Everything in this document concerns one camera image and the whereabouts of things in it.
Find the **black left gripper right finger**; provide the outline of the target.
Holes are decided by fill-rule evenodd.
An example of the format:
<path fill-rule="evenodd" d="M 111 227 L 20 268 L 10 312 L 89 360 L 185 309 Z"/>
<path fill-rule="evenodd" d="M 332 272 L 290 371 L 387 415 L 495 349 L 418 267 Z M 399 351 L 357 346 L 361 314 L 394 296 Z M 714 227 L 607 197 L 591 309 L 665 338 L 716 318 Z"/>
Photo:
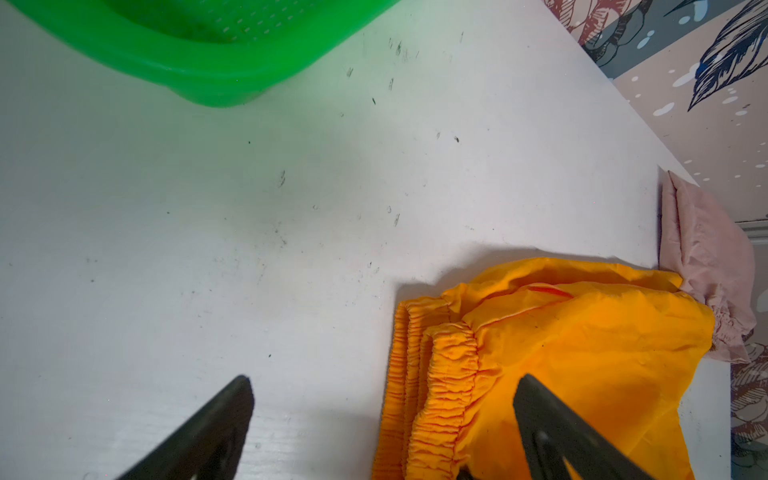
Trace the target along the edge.
<path fill-rule="evenodd" d="M 532 478 L 650 477 L 534 376 L 520 379 L 513 406 Z"/>

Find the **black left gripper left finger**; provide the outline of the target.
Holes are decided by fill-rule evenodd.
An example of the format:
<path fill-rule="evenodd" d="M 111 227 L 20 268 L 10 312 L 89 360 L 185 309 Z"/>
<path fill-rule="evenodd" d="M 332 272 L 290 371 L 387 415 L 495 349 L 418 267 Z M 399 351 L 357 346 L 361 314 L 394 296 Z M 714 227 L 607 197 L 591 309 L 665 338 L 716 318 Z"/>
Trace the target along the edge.
<path fill-rule="evenodd" d="M 123 479 L 232 479 L 245 445 L 255 398 L 239 375 L 212 397 Z"/>

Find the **orange shorts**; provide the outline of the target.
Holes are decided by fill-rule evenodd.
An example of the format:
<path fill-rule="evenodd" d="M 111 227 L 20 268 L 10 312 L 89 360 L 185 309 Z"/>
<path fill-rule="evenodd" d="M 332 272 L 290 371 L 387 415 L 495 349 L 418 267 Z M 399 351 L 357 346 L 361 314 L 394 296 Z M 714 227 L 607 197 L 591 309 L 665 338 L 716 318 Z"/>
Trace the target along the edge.
<path fill-rule="evenodd" d="M 693 469 L 678 407 L 710 308 L 673 272 L 534 258 L 398 306 L 376 479 L 526 479 L 513 406 L 532 375 L 657 479 Z"/>

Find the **pink shorts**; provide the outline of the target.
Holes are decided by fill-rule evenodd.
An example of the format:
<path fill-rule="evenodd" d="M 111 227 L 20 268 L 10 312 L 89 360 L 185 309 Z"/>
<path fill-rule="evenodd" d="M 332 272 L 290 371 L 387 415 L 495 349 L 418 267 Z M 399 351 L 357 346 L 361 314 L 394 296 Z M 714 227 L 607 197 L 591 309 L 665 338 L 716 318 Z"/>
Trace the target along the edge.
<path fill-rule="evenodd" d="M 681 290 L 714 312 L 708 356 L 748 363 L 744 339 L 757 324 L 754 248 L 711 193 L 671 171 L 661 188 L 659 267 L 678 273 Z"/>

